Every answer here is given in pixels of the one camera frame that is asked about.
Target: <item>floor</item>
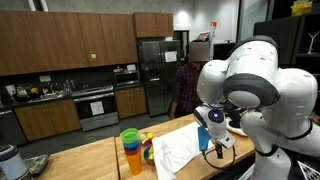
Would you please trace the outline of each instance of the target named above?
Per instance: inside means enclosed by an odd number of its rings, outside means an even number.
[[[119,136],[127,128],[144,129],[170,120],[169,116],[160,115],[149,117],[148,114],[137,115],[121,119],[118,124],[83,132],[77,130],[18,146],[22,159],[36,157],[44,154],[53,154],[84,144],[95,142],[111,136]]]

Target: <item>kitchen sink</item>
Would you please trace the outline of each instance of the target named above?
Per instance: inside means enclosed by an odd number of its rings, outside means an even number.
[[[58,99],[64,97],[65,94],[43,94],[36,99],[30,100],[29,102],[39,102],[39,101],[46,101],[51,99]]]

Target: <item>blue cup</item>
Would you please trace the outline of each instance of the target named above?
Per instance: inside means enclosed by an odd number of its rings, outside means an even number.
[[[135,151],[140,147],[140,141],[137,140],[137,141],[135,141],[133,143],[129,143],[129,144],[123,143],[123,147],[124,147],[124,150],[127,152],[128,151]]]

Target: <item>stove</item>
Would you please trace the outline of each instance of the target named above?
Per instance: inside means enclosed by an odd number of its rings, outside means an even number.
[[[72,92],[72,97],[112,92],[113,86],[110,81],[99,81],[78,84]]]
[[[110,81],[77,84],[72,97],[83,131],[119,123]]]

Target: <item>oven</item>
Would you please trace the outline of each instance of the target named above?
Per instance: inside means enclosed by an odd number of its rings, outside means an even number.
[[[90,91],[87,95],[84,93],[74,97],[83,131],[119,123],[113,91],[100,91],[100,93]]]
[[[117,86],[130,85],[140,82],[139,71],[123,71],[114,74],[115,83]]]

